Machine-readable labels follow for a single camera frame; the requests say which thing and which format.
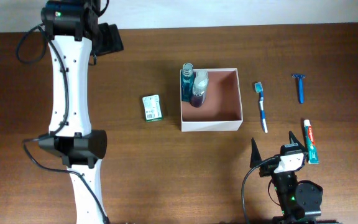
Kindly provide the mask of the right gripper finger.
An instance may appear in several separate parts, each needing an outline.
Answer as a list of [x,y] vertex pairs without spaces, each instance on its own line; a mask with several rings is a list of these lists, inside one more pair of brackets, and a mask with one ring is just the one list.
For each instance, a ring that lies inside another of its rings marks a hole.
[[257,167],[262,162],[259,149],[254,138],[251,139],[250,168]]
[[293,132],[289,131],[288,134],[289,134],[290,144],[296,146],[298,149],[302,150],[302,152],[306,152],[306,147],[304,147],[304,145],[302,145],[302,143],[299,142],[299,140],[295,137]]

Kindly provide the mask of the teal mouthwash bottle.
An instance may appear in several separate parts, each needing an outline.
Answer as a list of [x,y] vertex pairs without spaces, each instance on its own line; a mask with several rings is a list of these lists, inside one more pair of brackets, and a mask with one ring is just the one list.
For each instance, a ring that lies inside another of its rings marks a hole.
[[185,63],[181,70],[181,100],[189,102],[194,82],[194,71],[191,63]]

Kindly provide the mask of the purple pump soap bottle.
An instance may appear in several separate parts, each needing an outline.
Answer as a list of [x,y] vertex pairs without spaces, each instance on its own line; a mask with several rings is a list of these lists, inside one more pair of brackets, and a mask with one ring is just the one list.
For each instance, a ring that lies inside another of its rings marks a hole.
[[208,84],[208,72],[206,70],[198,70],[193,82],[192,96],[190,98],[190,104],[193,107],[199,108],[203,105],[206,98]]

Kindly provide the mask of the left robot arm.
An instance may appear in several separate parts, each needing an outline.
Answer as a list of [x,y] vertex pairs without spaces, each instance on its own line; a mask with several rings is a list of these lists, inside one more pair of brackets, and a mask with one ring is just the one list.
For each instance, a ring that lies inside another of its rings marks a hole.
[[48,134],[39,147],[59,157],[70,176],[77,223],[109,223],[101,193],[101,164],[107,134],[93,129],[88,112],[88,66],[124,49],[116,25],[98,22],[100,0],[47,1],[41,10],[53,71],[53,106]]

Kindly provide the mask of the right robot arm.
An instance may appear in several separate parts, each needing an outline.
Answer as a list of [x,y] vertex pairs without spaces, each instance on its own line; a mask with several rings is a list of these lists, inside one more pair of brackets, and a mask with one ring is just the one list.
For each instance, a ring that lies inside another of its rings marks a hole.
[[308,150],[289,132],[289,144],[282,145],[280,153],[262,159],[255,139],[251,139],[250,171],[242,181],[242,209],[246,223],[249,219],[245,203],[247,178],[259,170],[260,177],[270,177],[278,198],[282,214],[272,218],[272,223],[337,223],[337,220],[318,220],[323,202],[322,186],[310,181],[299,181],[296,172],[302,169],[308,157]]

